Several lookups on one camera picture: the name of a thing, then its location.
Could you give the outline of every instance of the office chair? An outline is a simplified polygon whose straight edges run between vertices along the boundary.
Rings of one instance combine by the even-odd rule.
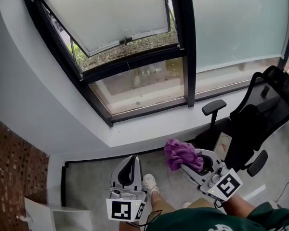
[[[205,116],[212,114],[210,128],[196,136],[197,148],[213,150],[221,132],[232,137],[225,163],[236,172],[247,169],[255,176],[264,166],[268,154],[262,150],[257,159],[246,165],[259,151],[262,143],[289,120],[289,75],[275,66],[264,73],[255,73],[241,104],[230,118],[215,122],[218,110],[226,106],[219,99],[202,108]]]

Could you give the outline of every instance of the brick wall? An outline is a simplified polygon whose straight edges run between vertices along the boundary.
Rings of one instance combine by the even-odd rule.
[[[24,197],[46,203],[48,156],[0,122],[0,231],[28,231]]]

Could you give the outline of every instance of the grass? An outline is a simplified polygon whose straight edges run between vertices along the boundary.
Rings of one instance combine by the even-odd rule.
[[[86,55],[81,51],[81,49],[76,44],[74,44],[74,50],[76,61],[80,67],[80,71],[83,72],[123,56],[131,55],[140,51],[145,51],[148,49],[176,42],[178,42],[178,36],[174,23],[171,20],[171,29],[167,33],[141,38],[129,42],[127,45],[119,45],[109,50],[98,53],[90,58],[86,57]]]

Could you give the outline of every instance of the mesh chair back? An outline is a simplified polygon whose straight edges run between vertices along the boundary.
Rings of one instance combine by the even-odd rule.
[[[275,66],[255,73],[248,91],[230,113],[236,136],[258,151],[262,143],[289,120],[289,76]]]

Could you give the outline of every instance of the purple cloth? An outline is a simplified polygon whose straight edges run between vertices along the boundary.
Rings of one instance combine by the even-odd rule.
[[[172,171],[178,170],[181,164],[190,166],[192,169],[203,169],[203,158],[195,153],[190,143],[182,143],[176,139],[168,139],[165,147],[166,163]]]

